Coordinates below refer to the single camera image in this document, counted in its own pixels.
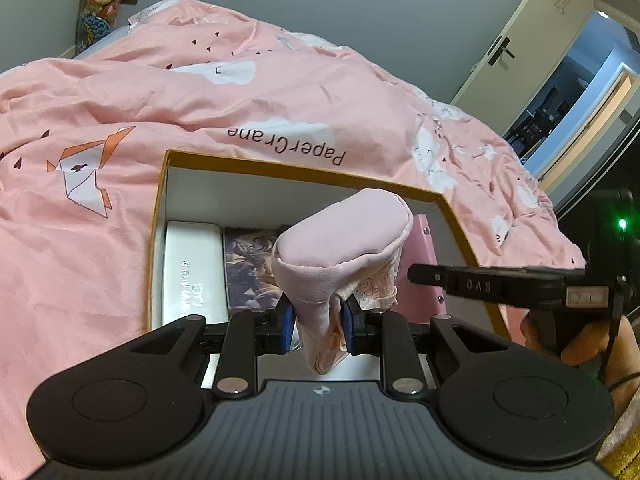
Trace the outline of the right hand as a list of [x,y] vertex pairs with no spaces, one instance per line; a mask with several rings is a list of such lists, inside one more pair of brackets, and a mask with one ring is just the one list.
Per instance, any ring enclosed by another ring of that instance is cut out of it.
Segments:
[[[604,356],[610,342],[610,322],[599,321],[586,325],[582,331],[562,350],[559,360],[569,366],[577,366]],[[539,339],[538,328],[528,314],[521,324],[527,348],[547,353]],[[606,364],[604,383],[612,393],[633,396],[639,388],[639,347],[634,330],[623,316],[620,329],[613,341],[613,348]]]

